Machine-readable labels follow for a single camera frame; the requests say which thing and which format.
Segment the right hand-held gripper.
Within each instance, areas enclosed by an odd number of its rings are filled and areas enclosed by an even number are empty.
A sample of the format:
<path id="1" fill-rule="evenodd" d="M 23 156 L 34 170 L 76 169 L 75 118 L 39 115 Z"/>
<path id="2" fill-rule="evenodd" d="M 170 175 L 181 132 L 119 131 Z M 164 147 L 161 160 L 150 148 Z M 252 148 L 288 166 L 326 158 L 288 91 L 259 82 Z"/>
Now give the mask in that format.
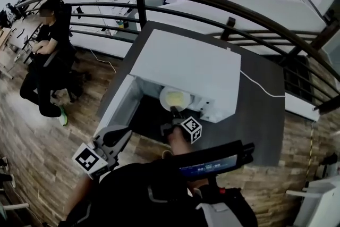
<path id="1" fill-rule="evenodd" d="M 191 144 L 201 137 L 202 125 L 197 120 L 195 120 L 192 116 L 184 119 L 176 106 L 171 106 L 170 112 L 173 119 L 170 123 L 165 123 L 160 126 L 162 136 L 167 137 L 173 132 L 175 127 L 178 127 L 181 129 L 184 139 Z"/>

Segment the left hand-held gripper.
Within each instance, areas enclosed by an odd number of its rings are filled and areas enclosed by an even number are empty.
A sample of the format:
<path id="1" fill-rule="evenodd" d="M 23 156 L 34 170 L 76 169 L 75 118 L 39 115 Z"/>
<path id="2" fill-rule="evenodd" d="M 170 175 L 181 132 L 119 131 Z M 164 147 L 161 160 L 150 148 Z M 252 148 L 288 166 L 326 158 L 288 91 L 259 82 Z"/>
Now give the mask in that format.
<path id="1" fill-rule="evenodd" d="M 102 128 L 82 143 L 72 159 L 91 179 L 100 178 L 118 166 L 118 155 L 130 141 L 132 130 L 125 125 Z"/>

